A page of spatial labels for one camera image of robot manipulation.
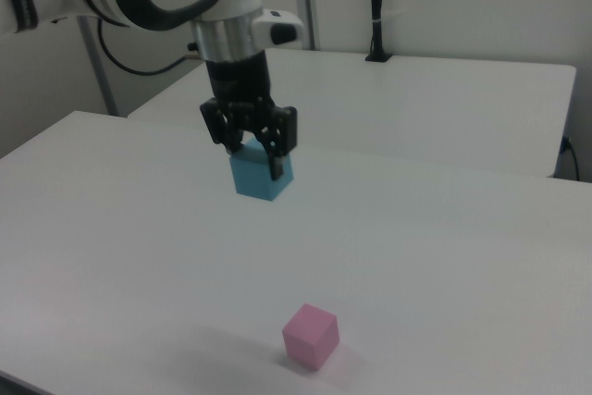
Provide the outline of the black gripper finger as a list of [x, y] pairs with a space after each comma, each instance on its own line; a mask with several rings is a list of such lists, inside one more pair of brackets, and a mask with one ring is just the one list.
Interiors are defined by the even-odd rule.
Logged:
[[214, 144], [223, 145], [228, 154], [238, 152], [243, 130], [235, 126], [228, 104], [214, 97], [200, 105], [200, 111]]
[[283, 176], [283, 162], [297, 146], [298, 112], [293, 106], [280, 107], [270, 100], [260, 109], [259, 141], [266, 153], [273, 181]]

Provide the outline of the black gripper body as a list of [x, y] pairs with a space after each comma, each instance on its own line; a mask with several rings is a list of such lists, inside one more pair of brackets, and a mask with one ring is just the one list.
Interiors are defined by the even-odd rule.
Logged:
[[226, 103], [260, 104], [268, 110], [276, 106], [265, 50], [240, 61], [207, 61], [206, 68], [214, 97], [203, 104], [204, 111], [221, 109]]

